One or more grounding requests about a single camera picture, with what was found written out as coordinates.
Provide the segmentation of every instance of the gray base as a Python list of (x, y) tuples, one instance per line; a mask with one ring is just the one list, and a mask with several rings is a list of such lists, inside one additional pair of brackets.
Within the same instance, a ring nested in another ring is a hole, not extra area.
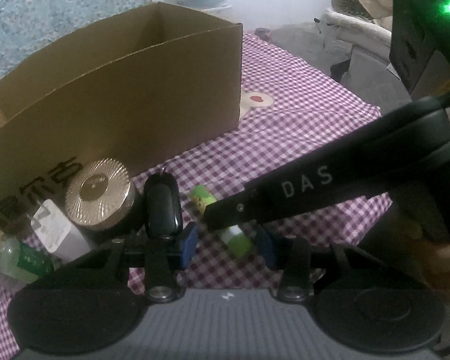
[[(307, 309), (274, 300), (268, 290), (189, 289), (168, 305), (149, 308), (122, 341), (75, 360), (137, 359), (438, 360), (431, 351), (372, 356), (338, 344)], [(58, 360), (30, 350), (16, 360)]]

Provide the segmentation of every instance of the black round pad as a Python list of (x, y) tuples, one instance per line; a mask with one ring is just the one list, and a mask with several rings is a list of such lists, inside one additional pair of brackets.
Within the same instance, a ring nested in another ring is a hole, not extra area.
[(395, 270), (355, 270), (315, 299), (317, 322), (358, 351), (402, 354), (430, 347), (443, 327), (439, 296)]
[(34, 283), (12, 299), (7, 318), (21, 349), (54, 355), (95, 351), (120, 340), (141, 320), (144, 307), (128, 288), (118, 287), (102, 272), (77, 269), (73, 276), (72, 283), (102, 281), (102, 288), (43, 288)]

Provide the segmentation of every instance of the checkered tablecloth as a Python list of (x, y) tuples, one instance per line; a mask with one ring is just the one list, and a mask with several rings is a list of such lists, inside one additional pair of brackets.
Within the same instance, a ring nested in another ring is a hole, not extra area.
[[(377, 107), (364, 103), (302, 59), (253, 35), (243, 40), (242, 90), (266, 93), (275, 103), (252, 109), (235, 131), (167, 161), (167, 171), (178, 180), (185, 223), (198, 220), (188, 199), (195, 185), (206, 185), (218, 198), (237, 193), (245, 182), (380, 116)], [(137, 176), (138, 188), (160, 167)], [(387, 195), (358, 198), (274, 225), (283, 234), (303, 236), (313, 244), (330, 240), (356, 244), (390, 204)], [(250, 226), (243, 230), (253, 237)], [(41, 247), (36, 238), (27, 242)], [(140, 270), (131, 270), (129, 287), (143, 291), (142, 278)], [(280, 273), (269, 271), (256, 255), (234, 261), (216, 235), (202, 231), (197, 254), (178, 279), (189, 287), (263, 288), (276, 287)], [(18, 351), (6, 322), (10, 299), (11, 294), (0, 288), (0, 360)]]

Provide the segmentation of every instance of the cardboard box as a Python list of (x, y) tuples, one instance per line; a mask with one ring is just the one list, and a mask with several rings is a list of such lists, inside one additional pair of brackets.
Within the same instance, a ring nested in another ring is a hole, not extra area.
[(133, 176), (239, 121), (242, 26), (150, 4), (25, 59), (0, 81), (0, 227), (58, 199), (82, 164)]

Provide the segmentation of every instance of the gold tin lid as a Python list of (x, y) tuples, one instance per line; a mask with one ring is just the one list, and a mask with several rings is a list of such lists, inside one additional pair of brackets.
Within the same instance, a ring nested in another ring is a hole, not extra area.
[(91, 230), (106, 230), (132, 207), (135, 188), (123, 164), (107, 158), (85, 166), (72, 180), (65, 198), (71, 221)]

